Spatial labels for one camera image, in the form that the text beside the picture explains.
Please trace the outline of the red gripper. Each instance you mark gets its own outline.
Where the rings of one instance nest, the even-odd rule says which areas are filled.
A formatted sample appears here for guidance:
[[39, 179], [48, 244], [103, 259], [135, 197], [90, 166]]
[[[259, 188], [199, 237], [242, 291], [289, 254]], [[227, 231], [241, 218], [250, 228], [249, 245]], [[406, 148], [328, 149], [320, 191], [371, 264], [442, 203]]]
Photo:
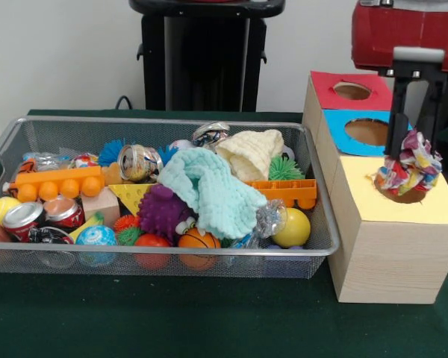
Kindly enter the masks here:
[[352, 15], [352, 60], [358, 69], [388, 68], [383, 74], [393, 78], [385, 145], [385, 155], [392, 159], [399, 159], [408, 133], [405, 101], [417, 62], [435, 62], [424, 63], [421, 70], [428, 87], [417, 129], [436, 148], [447, 86], [448, 2], [357, 3]]

